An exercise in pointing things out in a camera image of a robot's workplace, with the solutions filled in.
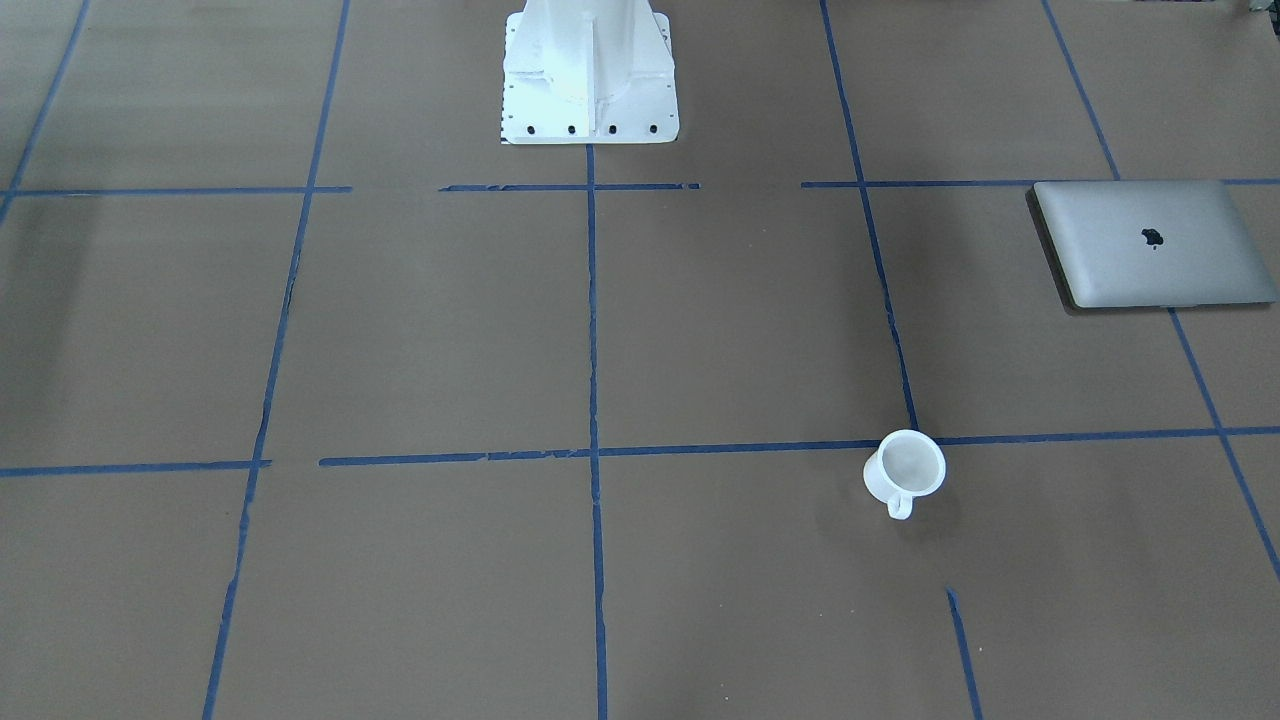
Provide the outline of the grey closed laptop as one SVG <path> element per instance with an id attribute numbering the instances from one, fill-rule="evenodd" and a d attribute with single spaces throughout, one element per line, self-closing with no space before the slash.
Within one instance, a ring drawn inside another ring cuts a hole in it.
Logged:
<path id="1" fill-rule="evenodd" d="M 1030 193 L 1076 309 L 1277 301 L 1220 181 L 1041 181 Z"/>

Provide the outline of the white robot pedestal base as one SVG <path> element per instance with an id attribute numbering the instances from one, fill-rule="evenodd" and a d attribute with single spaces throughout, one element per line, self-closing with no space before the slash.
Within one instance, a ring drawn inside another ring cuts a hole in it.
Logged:
<path id="1" fill-rule="evenodd" d="M 671 143 L 669 18 L 648 1 L 527 1 L 504 26 L 502 143 Z"/>

